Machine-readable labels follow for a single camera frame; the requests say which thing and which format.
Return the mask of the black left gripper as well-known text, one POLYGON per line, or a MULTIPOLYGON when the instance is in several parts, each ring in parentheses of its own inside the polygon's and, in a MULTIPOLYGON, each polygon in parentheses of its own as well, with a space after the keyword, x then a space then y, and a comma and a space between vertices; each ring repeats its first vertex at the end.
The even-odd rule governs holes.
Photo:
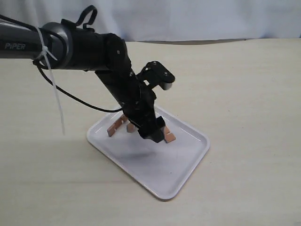
POLYGON ((130 99, 123 105, 123 113, 138 129, 141 138, 159 143, 164 140, 165 121, 156 118, 154 100, 156 95, 149 88, 140 88, 138 99, 130 99))

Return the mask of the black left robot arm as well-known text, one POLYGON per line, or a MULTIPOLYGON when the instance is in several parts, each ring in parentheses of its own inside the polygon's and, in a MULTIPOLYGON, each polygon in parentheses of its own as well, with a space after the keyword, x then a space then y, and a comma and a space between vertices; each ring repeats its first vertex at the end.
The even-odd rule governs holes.
POLYGON ((119 104, 119 110, 156 143, 164 139, 165 121, 154 110, 154 87, 167 90, 174 76, 158 61, 135 73, 125 41, 113 33, 98 34, 63 20, 41 28, 15 23, 0 24, 1 58, 31 59, 45 69, 93 71, 119 104))

